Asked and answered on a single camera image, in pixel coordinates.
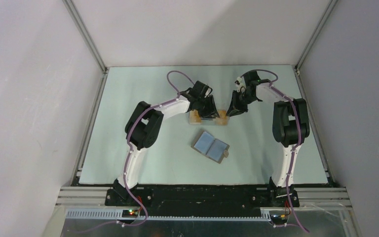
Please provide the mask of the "clear plastic card box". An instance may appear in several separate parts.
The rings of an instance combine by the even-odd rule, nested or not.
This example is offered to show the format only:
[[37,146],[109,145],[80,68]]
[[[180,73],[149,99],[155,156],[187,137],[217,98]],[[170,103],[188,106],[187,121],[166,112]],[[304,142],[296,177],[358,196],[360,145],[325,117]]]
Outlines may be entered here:
[[189,124],[191,125],[228,125],[229,117],[226,115],[225,110],[218,110],[218,117],[201,118],[197,110],[189,112]]

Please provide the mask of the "grey card holder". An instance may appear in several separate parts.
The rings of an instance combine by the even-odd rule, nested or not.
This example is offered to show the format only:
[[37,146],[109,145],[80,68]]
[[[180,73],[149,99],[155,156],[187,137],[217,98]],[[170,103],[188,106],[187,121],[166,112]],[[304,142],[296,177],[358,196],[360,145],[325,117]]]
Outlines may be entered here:
[[200,130],[191,143],[191,148],[204,157],[220,164],[229,156],[230,145],[217,139],[206,130]]

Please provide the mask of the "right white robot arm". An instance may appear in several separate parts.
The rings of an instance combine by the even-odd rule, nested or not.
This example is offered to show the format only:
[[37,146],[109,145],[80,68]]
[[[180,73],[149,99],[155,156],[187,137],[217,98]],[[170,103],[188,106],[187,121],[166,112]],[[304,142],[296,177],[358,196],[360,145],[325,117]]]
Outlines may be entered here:
[[279,167],[269,179],[267,200],[281,206],[294,195],[294,169],[298,152],[310,134],[307,103],[295,99],[275,87],[278,79],[261,79],[260,70],[250,70],[235,81],[226,116],[233,117],[248,112],[249,104],[259,101],[273,105],[272,134],[282,146],[283,157]]

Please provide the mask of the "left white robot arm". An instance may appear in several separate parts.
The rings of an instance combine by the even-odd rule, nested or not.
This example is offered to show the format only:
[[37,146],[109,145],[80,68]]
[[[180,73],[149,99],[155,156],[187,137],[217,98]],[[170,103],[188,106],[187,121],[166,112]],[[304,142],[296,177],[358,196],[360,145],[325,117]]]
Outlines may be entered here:
[[129,147],[122,175],[117,178],[123,187],[117,199],[123,205],[132,205],[138,184],[141,166],[147,150],[156,142],[164,120],[190,111],[197,111],[201,118],[212,119],[219,115],[212,95],[213,89],[196,81],[195,84],[179,91],[177,96],[159,104],[139,102],[125,126],[126,143]]

